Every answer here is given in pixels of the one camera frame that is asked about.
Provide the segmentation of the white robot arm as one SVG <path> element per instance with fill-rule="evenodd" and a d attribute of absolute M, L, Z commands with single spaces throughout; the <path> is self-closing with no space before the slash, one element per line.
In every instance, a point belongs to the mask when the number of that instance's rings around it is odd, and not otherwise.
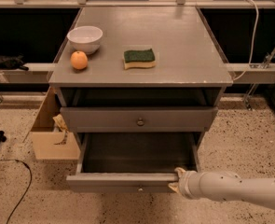
<path fill-rule="evenodd" d="M 275 210 L 274 178 L 241 178 L 230 171 L 196 172 L 176 168 L 177 179 L 168 184 L 189 200 L 240 201 Z"/>

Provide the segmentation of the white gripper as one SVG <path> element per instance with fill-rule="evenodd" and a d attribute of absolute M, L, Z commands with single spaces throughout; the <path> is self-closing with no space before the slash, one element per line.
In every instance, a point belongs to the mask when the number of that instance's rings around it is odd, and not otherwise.
<path fill-rule="evenodd" d="M 186 171 L 181 167 L 177 167 L 174 171 L 178 175 L 178 184 L 169 183 L 168 187 L 176 193 L 180 193 L 183 197 L 189 200 L 196 200 L 197 197 L 191 192 L 190 177 L 194 175 L 195 171 Z"/>

